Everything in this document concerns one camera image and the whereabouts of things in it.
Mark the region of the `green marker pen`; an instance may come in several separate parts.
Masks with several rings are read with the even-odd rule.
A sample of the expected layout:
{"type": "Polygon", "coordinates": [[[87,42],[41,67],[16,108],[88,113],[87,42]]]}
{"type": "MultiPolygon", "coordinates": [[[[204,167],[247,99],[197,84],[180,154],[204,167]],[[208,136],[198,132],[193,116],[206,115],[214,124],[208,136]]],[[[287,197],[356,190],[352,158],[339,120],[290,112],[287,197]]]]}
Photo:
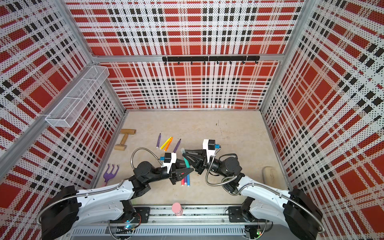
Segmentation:
{"type": "Polygon", "coordinates": [[[182,151],[182,156],[183,156],[183,158],[184,158],[185,165],[186,165],[187,168],[190,168],[190,163],[189,163],[189,161],[187,160],[187,158],[184,156],[184,154],[185,154],[185,152],[182,151]]]}

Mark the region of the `blue marker pen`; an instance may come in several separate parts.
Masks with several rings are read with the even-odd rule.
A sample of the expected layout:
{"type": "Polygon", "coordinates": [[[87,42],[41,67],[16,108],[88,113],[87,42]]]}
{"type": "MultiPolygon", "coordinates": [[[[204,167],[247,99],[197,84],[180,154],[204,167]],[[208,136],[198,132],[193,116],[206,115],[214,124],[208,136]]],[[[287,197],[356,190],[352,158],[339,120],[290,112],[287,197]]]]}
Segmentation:
{"type": "Polygon", "coordinates": [[[187,176],[187,186],[190,187],[191,185],[191,180],[190,180],[190,175],[187,176]]]}

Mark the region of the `violet marker pen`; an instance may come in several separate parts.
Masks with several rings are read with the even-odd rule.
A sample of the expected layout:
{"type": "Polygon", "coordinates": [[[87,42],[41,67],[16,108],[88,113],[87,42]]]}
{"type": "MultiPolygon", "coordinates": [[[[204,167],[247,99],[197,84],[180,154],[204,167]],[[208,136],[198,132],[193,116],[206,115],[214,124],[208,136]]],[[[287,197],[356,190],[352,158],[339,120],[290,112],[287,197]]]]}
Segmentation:
{"type": "Polygon", "coordinates": [[[180,144],[181,144],[181,140],[182,140],[182,139],[179,139],[179,140],[178,140],[178,142],[177,142],[177,144],[176,144],[176,146],[175,146],[175,148],[174,148],[174,150],[173,150],[173,153],[176,153],[176,152],[177,152],[177,150],[178,150],[178,148],[179,148],[179,146],[180,146],[180,144]]]}

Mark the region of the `orange marker pen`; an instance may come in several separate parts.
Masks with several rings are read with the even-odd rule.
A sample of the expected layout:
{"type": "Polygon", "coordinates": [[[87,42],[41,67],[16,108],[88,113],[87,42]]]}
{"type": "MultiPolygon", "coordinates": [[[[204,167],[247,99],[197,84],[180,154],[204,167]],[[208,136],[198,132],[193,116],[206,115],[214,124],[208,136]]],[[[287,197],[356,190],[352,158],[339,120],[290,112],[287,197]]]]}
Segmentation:
{"type": "Polygon", "coordinates": [[[170,137],[168,142],[167,142],[167,144],[166,144],[166,146],[165,146],[165,148],[164,148],[165,152],[168,150],[168,148],[169,148],[170,144],[172,143],[172,141],[173,141],[173,137],[170,137]]]}

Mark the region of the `yellow marker pen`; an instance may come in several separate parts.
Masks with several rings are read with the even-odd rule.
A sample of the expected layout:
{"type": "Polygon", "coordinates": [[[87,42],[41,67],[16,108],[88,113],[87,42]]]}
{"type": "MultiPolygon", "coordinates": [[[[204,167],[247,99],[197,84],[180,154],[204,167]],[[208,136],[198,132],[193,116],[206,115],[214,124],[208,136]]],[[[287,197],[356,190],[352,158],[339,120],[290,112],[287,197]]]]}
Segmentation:
{"type": "Polygon", "coordinates": [[[173,139],[173,137],[168,138],[164,144],[160,147],[161,150],[164,150],[168,143],[173,139]]]}

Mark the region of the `purple marker pen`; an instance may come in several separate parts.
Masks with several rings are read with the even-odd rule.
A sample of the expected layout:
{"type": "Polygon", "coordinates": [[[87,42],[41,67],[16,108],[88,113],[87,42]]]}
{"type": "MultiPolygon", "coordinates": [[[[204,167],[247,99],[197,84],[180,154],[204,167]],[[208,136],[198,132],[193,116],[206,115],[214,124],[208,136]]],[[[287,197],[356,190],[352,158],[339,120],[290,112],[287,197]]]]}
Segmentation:
{"type": "Polygon", "coordinates": [[[159,136],[158,136],[158,139],[157,139],[156,148],[159,148],[159,147],[160,147],[161,137],[162,137],[162,134],[159,133],[159,136]]]}

